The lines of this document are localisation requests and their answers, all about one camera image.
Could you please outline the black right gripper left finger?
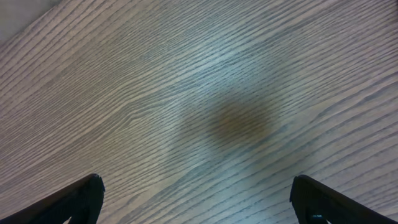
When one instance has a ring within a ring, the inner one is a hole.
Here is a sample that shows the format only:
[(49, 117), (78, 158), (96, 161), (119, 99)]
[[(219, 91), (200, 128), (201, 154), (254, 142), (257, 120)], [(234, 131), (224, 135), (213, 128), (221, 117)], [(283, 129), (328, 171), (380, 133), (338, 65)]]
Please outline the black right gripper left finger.
[(1, 224), (96, 224), (104, 193), (102, 178), (98, 174), (90, 174), (1, 219)]

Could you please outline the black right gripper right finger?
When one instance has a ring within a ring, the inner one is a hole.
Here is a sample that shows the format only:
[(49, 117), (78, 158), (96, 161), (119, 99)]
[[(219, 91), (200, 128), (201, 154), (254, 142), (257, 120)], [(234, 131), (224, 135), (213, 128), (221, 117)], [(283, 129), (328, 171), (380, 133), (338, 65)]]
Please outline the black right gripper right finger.
[(307, 175), (294, 177), (289, 201), (299, 224), (397, 224)]

